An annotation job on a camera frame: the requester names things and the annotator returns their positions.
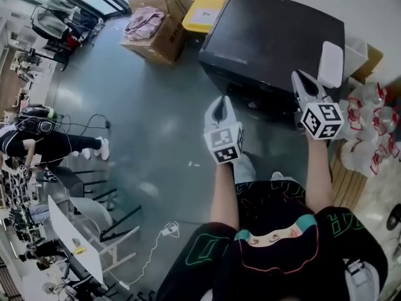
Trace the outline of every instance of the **white cable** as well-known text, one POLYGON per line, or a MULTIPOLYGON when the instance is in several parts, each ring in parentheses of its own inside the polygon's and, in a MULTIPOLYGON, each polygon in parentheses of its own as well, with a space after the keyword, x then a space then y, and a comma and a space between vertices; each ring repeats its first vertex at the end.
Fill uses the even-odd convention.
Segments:
MULTIPOLYGON (((148 266, 148 264, 150 263, 150 261, 151 261, 151 259, 152 259, 153 251, 156 250, 156 248, 157 248, 157 245, 158 245, 158 243, 159 243, 160 235, 162 235, 162 233, 163 233, 164 230, 166 230, 167 228, 171 228, 172 226, 176 226, 176 227, 178 227, 178 229, 179 229, 179 224, 178 224, 177 222, 175 222, 175 221, 169 222, 169 223, 167 223, 167 224, 164 226, 164 229, 163 229, 162 231, 159 232, 159 235, 157 235, 157 238, 156 238, 156 245, 155 245, 155 247, 152 248, 151 251, 150 251, 149 260, 148 260, 148 262, 146 262, 145 265, 143 266, 143 268, 142 268, 142 274, 141 274, 135 281, 133 281, 133 282, 131 282, 131 283, 129 283, 129 284, 124 284, 121 280, 119 280, 118 278, 116 278, 116 276, 112 273, 112 271, 109 270, 108 272, 113 276, 113 278, 114 278, 115 280, 117 280, 118 282, 120 282, 120 284, 123 283, 127 288, 129 288, 130 285, 133 285, 134 283, 137 283, 137 282, 145 275, 145 269, 146 269, 146 267, 148 266)), ((179 238, 179 237, 180 237, 180 231, 179 231, 178 229, 177 229, 177 236, 173 235, 174 233, 170 233, 170 234, 167 234, 167 235, 172 236, 173 238, 179 238)))

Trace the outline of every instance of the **yellow container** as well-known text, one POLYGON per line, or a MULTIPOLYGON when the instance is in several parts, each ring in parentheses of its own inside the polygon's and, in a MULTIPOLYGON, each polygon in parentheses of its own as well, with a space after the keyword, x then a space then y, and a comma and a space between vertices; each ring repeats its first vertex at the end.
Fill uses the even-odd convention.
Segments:
POLYGON ((194 0, 182 25, 188 31, 209 33, 226 0, 194 0))

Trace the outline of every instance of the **hand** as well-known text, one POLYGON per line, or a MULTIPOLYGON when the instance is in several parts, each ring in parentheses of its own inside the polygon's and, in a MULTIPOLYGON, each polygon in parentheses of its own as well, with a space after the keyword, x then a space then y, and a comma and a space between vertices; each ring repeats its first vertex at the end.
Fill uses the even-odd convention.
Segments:
POLYGON ((324 144, 326 145, 326 140, 314 139, 309 130, 305 129, 306 139, 308 139, 309 146, 316 144, 324 144))
POLYGON ((26 176, 25 176, 25 180, 30 180, 31 179, 31 177, 32 177, 32 168, 30 168, 30 167, 28 167, 27 169, 26 169, 26 176))

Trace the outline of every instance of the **white plastic bag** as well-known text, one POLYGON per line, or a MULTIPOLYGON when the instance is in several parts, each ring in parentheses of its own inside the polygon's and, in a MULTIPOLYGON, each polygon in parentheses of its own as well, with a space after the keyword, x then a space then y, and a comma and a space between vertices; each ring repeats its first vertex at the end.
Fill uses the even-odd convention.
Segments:
POLYGON ((380 143, 386 148, 387 154, 385 158, 397 158, 400 155, 400 149, 397 147, 395 143, 394 135, 385 134, 380 139, 380 143))
POLYGON ((382 144, 355 138, 344 144, 340 159, 345 168, 372 177, 380 172, 382 164, 392 159, 392 156, 382 144))
POLYGON ((398 124, 398 115, 388 106, 373 111, 371 107, 362 107, 360 115, 363 128, 355 137, 374 143, 380 142, 381 136, 393 132, 398 124))
POLYGON ((344 117, 344 125, 335 139, 350 140, 362 130, 361 101, 357 98, 348 97, 347 100, 340 100, 338 105, 344 117))
POLYGON ((359 88, 363 107, 376 109, 384 106, 387 91, 381 88, 379 83, 368 83, 359 88))

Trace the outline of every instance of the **desk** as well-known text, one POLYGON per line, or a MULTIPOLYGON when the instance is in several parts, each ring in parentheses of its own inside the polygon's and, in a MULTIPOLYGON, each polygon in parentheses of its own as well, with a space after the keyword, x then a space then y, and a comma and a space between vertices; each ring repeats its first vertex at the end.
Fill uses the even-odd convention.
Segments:
POLYGON ((71 224, 50 195, 48 196, 48 201, 50 220, 54 231, 72 254, 76 250, 73 239, 79 240, 80 245, 85 247, 86 251, 75 255, 76 260, 80 262, 100 284, 103 284, 103 271, 99 252, 91 246, 82 234, 71 224))

